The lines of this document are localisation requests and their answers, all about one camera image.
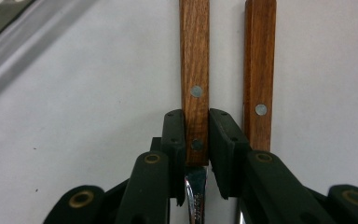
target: clamp jaw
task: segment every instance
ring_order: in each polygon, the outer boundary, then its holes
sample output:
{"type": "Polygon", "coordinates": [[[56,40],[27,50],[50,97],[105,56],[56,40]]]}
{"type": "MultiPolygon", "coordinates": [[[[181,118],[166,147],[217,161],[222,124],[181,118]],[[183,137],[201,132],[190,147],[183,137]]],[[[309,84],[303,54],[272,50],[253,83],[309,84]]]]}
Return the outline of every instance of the clamp jaw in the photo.
{"type": "MultiPolygon", "coordinates": [[[[307,189],[274,154],[252,150],[234,119],[210,109],[209,157],[224,199],[240,199],[246,223],[358,223],[358,188],[334,186],[328,196],[307,189]]],[[[170,198],[185,200],[182,110],[165,115],[162,137],[138,157],[130,179],[104,192],[81,186],[65,193],[45,223],[170,222],[170,198]]]]}

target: wooden knife handle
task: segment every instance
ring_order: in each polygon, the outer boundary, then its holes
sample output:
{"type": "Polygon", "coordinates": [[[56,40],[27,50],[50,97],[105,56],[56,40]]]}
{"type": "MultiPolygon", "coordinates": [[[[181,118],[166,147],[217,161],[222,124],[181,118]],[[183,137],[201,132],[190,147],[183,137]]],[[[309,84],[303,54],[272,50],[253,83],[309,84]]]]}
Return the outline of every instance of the wooden knife handle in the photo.
{"type": "Polygon", "coordinates": [[[253,149],[269,151],[276,0],[247,0],[243,130],[253,149]]]}
{"type": "Polygon", "coordinates": [[[186,165],[208,165],[209,0],[180,0],[186,165]]]}

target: wood grain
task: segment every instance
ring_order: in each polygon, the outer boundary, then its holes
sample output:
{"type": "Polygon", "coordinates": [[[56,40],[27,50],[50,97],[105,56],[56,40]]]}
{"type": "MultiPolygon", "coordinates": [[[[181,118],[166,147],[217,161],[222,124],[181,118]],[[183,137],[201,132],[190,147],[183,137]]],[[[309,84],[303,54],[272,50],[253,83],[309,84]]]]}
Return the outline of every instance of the wood grain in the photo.
{"type": "Polygon", "coordinates": [[[247,0],[245,6],[245,57],[243,130],[253,149],[269,151],[275,49],[276,0],[247,0]],[[267,114],[259,116],[257,105],[267,114]]]}
{"type": "Polygon", "coordinates": [[[208,165],[209,0],[180,0],[180,40],[186,165],[208,165]],[[200,97],[191,94],[195,86],[202,89],[200,97]],[[201,148],[192,148],[195,140],[201,148]]]}

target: metal rivet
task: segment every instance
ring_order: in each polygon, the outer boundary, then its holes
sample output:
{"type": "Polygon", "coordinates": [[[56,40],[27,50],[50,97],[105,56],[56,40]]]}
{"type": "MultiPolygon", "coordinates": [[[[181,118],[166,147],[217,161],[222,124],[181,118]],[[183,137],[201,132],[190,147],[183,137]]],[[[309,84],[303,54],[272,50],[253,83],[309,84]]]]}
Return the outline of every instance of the metal rivet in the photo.
{"type": "Polygon", "coordinates": [[[255,107],[255,113],[258,116],[263,116],[267,114],[267,107],[265,105],[257,105],[255,107]]]}
{"type": "Polygon", "coordinates": [[[267,153],[257,153],[255,158],[261,162],[272,162],[272,157],[267,153]]]}
{"type": "Polygon", "coordinates": [[[202,96],[202,88],[200,86],[193,86],[190,93],[192,96],[199,98],[202,96]]]}
{"type": "Polygon", "coordinates": [[[353,189],[347,189],[342,192],[342,197],[350,203],[358,206],[358,192],[353,189]]]}
{"type": "Polygon", "coordinates": [[[91,190],[82,190],[72,196],[69,200],[69,206],[73,208],[81,208],[91,203],[94,199],[94,193],[91,190]]]}
{"type": "Polygon", "coordinates": [[[145,157],[145,162],[149,164],[154,164],[159,162],[161,157],[158,154],[150,154],[145,157]]]}
{"type": "Polygon", "coordinates": [[[196,150],[196,151],[200,151],[202,150],[203,144],[199,139],[194,139],[191,142],[191,149],[196,150]]]}

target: white surface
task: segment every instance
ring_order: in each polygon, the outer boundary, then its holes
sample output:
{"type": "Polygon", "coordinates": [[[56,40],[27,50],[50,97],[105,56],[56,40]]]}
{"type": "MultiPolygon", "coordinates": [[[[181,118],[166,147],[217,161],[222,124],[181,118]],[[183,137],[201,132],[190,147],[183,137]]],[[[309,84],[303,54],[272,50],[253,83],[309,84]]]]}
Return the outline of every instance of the white surface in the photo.
{"type": "MultiPolygon", "coordinates": [[[[0,223],[129,177],[180,108],[178,1],[99,0],[0,68],[0,223]]],[[[211,1],[211,107],[241,123],[244,1],[211,1]]],[[[272,151],[306,186],[358,186],[358,1],[278,2],[272,151]]],[[[211,175],[207,223],[233,223],[211,175]]],[[[186,223],[172,207],[171,223],[186,223]]]]}

